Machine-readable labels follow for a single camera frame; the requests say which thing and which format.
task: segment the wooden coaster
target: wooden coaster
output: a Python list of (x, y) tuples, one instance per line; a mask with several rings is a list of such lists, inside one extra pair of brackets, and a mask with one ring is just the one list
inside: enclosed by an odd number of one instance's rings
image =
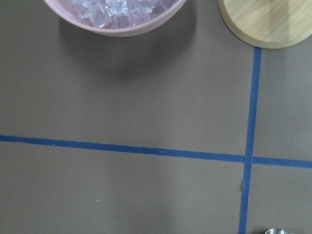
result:
[(218, 0), (228, 28), (248, 44), (277, 49), (312, 34), (312, 0)]

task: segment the wooden disc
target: wooden disc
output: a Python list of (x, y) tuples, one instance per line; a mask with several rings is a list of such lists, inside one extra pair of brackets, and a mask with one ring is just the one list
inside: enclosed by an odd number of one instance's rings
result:
[(228, 28), (262, 48), (283, 48), (312, 34), (312, 0), (218, 0)]

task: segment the blue line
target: blue line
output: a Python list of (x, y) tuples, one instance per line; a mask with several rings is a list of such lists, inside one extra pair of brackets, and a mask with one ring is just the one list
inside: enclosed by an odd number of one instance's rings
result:
[(245, 234), (246, 226), (247, 226), (248, 200), (249, 200), (249, 188), (250, 188), (250, 179), (251, 179), (252, 163), (253, 163), (254, 129), (255, 129), (255, 119), (256, 119), (256, 112), (257, 112), (260, 64), (261, 64), (261, 48), (255, 47), (254, 54), (253, 54), (253, 75), (252, 75), (252, 83), (251, 83), (251, 91), (250, 91), (245, 164), (244, 164), (244, 175), (243, 175), (244, 190), (242, 192), (241, 203), (240, 203), (240, 219), (239, 219), (239, 226), (238, 226), (238, 234)]
[(312, 161), (279, 159), (271, 157), (253, 157), (253, 163), (272, 166), (312, 168)]
[(28, 138), (28, 137), (5, 136), (5, 135), (0, 135), (0, 141), (22, 142), (26, 144), (35, 144), (35, 145), (49, 145), (68, 148), (115, 151), (135, 154), (199, 158), (199, 159), (228, 161), (228, 162), (244, 162), (244, 156), (240, 155), (215, 154), (215, 153), (169, 150), (169, 149), (158, 149), (158, 148), (147, 148), (147, 147), (125, 146), (125, 145), (111, 145), (111, 144), (89, 143), (80, 141), (53, 140), (53, 139)]

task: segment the metal object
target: metal object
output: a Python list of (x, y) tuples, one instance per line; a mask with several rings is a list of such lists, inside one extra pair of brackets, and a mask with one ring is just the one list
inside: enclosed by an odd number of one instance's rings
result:
[(293, 234), (293, 233), (279, 228), (272, 228), (266, 231), (264, 234)]

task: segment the bowl of ice cubes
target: bowl of ice cubes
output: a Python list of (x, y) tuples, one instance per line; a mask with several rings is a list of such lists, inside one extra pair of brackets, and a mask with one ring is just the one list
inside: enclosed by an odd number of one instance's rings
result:
[(186, 0), (44, 0), (66, 21), (115, 37), (151, 31), (170, 19)]

